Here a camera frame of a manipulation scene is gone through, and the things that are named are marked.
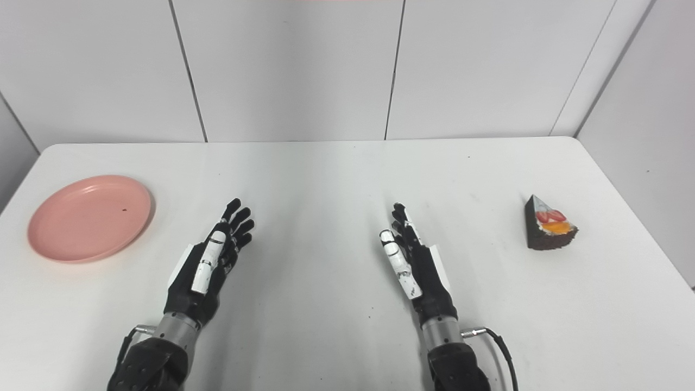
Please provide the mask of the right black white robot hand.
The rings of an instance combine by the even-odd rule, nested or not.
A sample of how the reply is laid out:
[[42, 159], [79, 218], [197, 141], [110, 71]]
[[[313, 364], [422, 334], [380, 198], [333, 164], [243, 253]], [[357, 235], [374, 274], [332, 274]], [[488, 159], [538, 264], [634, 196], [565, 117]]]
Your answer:
[[437, 270], [435, 252], [417, 231], [406, 207], [394, 203], [390, 229], [379, 234], [382, 248], [420, 325], [430, 319], [458, 319], [452, 297]]

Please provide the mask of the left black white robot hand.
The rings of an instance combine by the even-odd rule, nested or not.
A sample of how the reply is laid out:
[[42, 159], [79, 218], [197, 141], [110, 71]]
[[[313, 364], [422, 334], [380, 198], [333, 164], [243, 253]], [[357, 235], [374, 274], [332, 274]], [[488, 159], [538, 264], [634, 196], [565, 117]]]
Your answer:
[[205, 327], [219, 309], [219, 292], [242, 248], [252, 240], [251, 210], [233, 199], [203, 242], [185, 252], [167, 290], [164, 313], [183, 314]]

